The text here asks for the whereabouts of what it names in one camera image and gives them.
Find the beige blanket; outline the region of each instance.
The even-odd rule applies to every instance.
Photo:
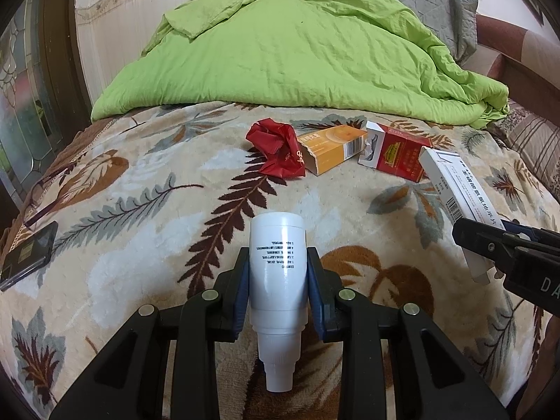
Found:
[[[250,218],[266,210],[301,214],[307,244],[346,286],[385,305],[419,304],[503,403],[524,383],[549,315],[504,291],[499,280],[488,286],[471,280],[428,180],[411,183],[357,158],[319,177],[264,177],[258,172],[263,158],[245,134],[267,117],[291,123],[300,134],[371,119],[428,135],[434,146],[461,154],[504,219],[553,230],[560,223],[558,203],[519,156],[469,127],[223,102],[131,112],[73,156],[77,165],[41,198],[43,207],[58,197],[53,211],[31,230],[19,227],[4,251],[58,221],[49,266],[0,294],[0,359],[38,415],[48,418],[139,306],[179,305],[211,287],[247,245]],[[308,325],[294,389],[270,394],[256,335],[246,324],[235,344],[217,345],[222,418],[336,418],[341,346],[319,343]],[[390,375],[386,384],[391,394]]]

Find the red wrapper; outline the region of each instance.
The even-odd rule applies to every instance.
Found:
[[[305,177],[305,165],[293,127],[267,118],[251,126],[245,137],[267,157],[259,172],[287,179]]]

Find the white bottle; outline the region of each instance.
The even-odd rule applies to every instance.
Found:
[[[268,391],[290,391],[307,324],[307,247],[301,216],[262,213],[249,237],[250,322]]]

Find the gray pillow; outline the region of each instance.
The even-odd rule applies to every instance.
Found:
[[[458,64],[477,49],[478,0],[399,0],[449,47]]]

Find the green blanket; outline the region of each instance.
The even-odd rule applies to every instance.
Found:
[[[93,106],[213,100],[394,113],[485,127],[508,88],[464,71],[398,0],[190,0]]]

